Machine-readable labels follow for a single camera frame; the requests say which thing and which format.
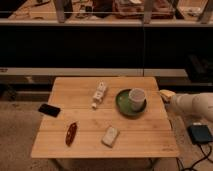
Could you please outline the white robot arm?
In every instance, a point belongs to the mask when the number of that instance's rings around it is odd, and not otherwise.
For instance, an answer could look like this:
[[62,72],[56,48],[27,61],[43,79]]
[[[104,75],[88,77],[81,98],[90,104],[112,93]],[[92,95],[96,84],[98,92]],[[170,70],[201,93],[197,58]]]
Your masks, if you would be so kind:
[[213,122],[213,93],[180,94],[162,89],[159,95],[177,114]]

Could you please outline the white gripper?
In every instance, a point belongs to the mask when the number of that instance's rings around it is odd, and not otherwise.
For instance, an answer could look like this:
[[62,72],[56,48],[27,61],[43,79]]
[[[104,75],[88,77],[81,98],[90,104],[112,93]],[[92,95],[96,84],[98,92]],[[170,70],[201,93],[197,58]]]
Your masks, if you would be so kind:
[[177,105],[177,96],[175,95],[175,92],[162,89],[159,91],[159,94],[165,102],[170,101],[170,107],[174,112],[180,112]]

